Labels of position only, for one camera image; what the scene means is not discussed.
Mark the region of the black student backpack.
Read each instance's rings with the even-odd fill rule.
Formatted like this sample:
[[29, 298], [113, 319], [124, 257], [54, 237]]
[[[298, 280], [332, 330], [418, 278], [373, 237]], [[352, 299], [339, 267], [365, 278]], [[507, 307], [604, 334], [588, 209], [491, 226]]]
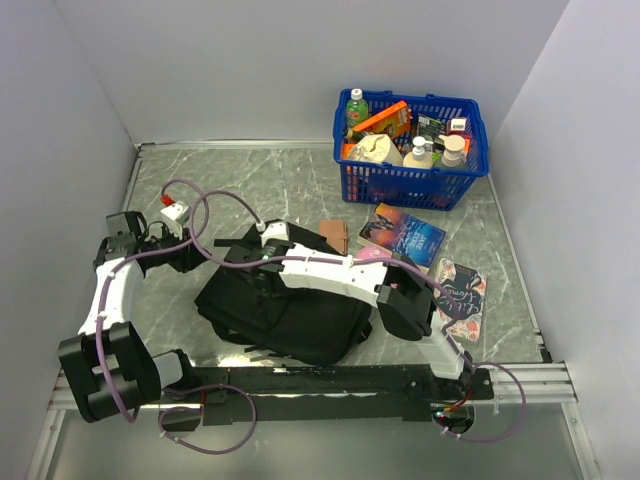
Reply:
[[222, 340], [314, 366], [338, 363], [372, 331], [364, 302], [320, 290], [263, 291], [239, 269], [219, 267], [194, 303]]

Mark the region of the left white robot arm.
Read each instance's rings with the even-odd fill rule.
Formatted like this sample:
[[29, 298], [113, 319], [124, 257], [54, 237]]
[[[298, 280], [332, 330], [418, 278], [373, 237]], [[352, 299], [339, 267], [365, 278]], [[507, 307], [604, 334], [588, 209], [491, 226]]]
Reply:
[[140, 407], [163, 391], [177, 402], [192, 398], [198, 378], [180, 349], [151, 355], [132, 322], [134, 303], [147, 272], [163, 265], [187, 273], [204, 261], [187, 228], [190, 208], [173, 203], [161, 211], [153, 236], [139, 211], [107, 216], [108, 235], [93, 267], [96, 290], [78, 334], [60, 342], [58, 359], [83, 419], [93, 423], [117, 414], [133, 421]]

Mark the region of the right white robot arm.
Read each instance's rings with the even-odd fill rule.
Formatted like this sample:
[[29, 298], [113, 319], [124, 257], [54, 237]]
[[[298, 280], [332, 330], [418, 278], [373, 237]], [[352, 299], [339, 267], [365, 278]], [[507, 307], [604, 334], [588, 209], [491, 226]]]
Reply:
[[213, 261], [250, 277], [263, 273], [274, 286], [318, 290], [363, 302], [378, 310], [388, 334], [417, 345], [444, 396], [458, 398], [470, 388], [472, 360], [449, 334], [434, 293], [451, 303], [456, 300], [408, 257], [357, 259], [283, 240], [269, 240], [267, 245], [278, 253], [245, 262]]

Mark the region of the brown leather wallet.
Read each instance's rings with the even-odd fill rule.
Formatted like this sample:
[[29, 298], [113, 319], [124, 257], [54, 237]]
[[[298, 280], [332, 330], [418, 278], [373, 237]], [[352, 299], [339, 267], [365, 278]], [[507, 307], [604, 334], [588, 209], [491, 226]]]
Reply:
[[343, 220], [323, 219], [319, 221], [319, 234], [327, 243], [342, 255], [348, 251], [348, 227]]

